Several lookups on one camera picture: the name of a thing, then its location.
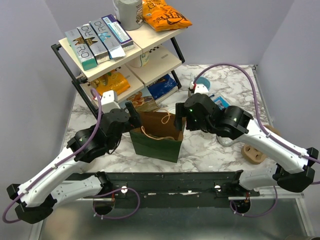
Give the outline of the green paper bag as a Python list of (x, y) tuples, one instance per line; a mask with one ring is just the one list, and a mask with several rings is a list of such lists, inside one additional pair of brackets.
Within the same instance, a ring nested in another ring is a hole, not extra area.
[(186, 119), (182, 118), (182, 128), (177, 130), (176, 115), (162, 111), (140, 111), (142, 126), (131, 130), (130, 138), (137, 155), (177, 163)]

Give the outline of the brown cardboard cup carrier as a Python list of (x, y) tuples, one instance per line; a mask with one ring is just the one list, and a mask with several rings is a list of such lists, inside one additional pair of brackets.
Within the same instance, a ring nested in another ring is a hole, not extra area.
[(249, 163), (253, 165), (259, 165), (267, 158), (266, 154), (260, 152), (249, 144), (245, 144), (242, 147), (241, 154)]

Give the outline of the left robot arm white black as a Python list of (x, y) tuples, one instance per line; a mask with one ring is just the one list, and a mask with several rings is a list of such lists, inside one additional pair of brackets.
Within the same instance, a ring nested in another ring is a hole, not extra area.
[(15, 206), (18, 221), (29, 224), (47, 218), (58, 205), (79, 198), (107, 197), (112, 183), (105, 173), (63, 186), (61, 183), (96, 158), (111, 155), (119, 146), (123, 133), (141, 126), (140, 115), (130, 102), (126, 110), (114, 108), (108, 113), (98, 112), (97, 123), (78, 131), (60, 154), (42, 171), (23, 184), (11, 184), (7, 193)]

